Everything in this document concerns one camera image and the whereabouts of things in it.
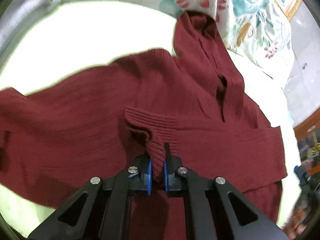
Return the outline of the dark red knit sweater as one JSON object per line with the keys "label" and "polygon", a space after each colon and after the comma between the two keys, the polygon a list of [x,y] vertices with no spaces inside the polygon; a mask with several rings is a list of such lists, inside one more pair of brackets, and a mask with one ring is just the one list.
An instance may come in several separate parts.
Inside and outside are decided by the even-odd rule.
{"label": "dark red knit sweater", "polygon": [[[185,12],[153,49],[24,96],[1,91],[1,183],[55,211],[29,239],[286,239],[279,127],[245,94],[215,21]],[[164,186],[164,143],[183,197]],[[149,154],[149,196],[129,193]]]}

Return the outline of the light green bed sheet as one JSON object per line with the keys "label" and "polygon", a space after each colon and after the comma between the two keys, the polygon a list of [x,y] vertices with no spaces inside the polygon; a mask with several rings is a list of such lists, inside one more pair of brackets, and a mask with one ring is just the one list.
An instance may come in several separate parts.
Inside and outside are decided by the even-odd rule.
{"label": "light green bed sheet", "polygon": [[[117,1],[66,3],[37,22],[21,39],[1,72],[1,88],[30,94],[90,66],[163,48],[172,53],[176,19],[158,10]],[[300,164],[287,99],[276,81],[249,59],[229,53],[245,81],[245,92],[273,127],[281,129],[286,169],[277,225],[283,227],[300,195],[293,169]]]}

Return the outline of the white floral quilt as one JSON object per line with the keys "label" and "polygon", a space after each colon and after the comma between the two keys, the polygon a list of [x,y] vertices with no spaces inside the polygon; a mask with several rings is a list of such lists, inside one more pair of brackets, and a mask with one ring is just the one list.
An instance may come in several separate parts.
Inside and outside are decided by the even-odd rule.
{"label": "white floral quilt", "polygon": [[225,47],[259,67],[294,59],[291,26],[274,0],[144,0],[157,10],[180,16],[204,12],[217,25]]}

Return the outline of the grey folded towel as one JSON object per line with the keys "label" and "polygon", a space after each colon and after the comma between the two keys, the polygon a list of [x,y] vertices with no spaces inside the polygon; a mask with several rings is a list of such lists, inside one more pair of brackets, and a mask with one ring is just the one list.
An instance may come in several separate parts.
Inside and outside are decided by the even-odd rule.
{"label": "grey folded towel", "polygon": [[13,0],[1,17],[1,65],[36,22],[49,15],[61,0]]}

